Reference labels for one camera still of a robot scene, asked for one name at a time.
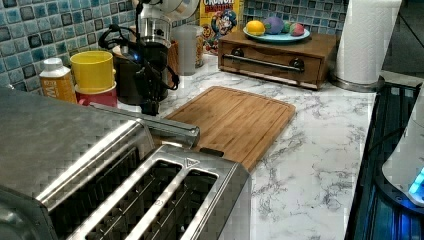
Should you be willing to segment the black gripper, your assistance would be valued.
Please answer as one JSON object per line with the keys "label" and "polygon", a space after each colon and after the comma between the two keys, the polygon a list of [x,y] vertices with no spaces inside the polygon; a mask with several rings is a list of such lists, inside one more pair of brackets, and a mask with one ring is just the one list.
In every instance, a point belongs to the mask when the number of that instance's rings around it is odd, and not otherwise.
{"label": "black gripper", "polygon": [[159,113],[160,102],[167,97],[167,88],[161,74],[152,65],[143,60],[141,69],[135,74],[136,89],[142,100],[142,113],[156,116]]}

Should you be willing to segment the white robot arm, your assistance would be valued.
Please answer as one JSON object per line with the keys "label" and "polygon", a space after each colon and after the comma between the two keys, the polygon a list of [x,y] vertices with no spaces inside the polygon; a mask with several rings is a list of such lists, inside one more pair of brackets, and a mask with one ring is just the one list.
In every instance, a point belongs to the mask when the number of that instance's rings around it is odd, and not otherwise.
{"label": "white robot arm", "polygon": [[135,37],[141,69],[135,81],[143,114],[157,115],[167,92],[178,89],[179,76],[168,65],[172,23],[191,17],[198,5],[199,0],[138,0]]}

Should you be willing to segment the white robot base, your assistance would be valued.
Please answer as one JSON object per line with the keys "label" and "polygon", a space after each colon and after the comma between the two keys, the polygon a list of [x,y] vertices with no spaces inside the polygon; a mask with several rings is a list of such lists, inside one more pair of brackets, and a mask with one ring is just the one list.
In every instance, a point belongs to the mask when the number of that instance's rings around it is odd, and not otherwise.
{"label": "white robot base", "polygon": [[423,86],[387,83],[378,94],[376,123],[382,137],[376,180],[383,195],[423,214]]}

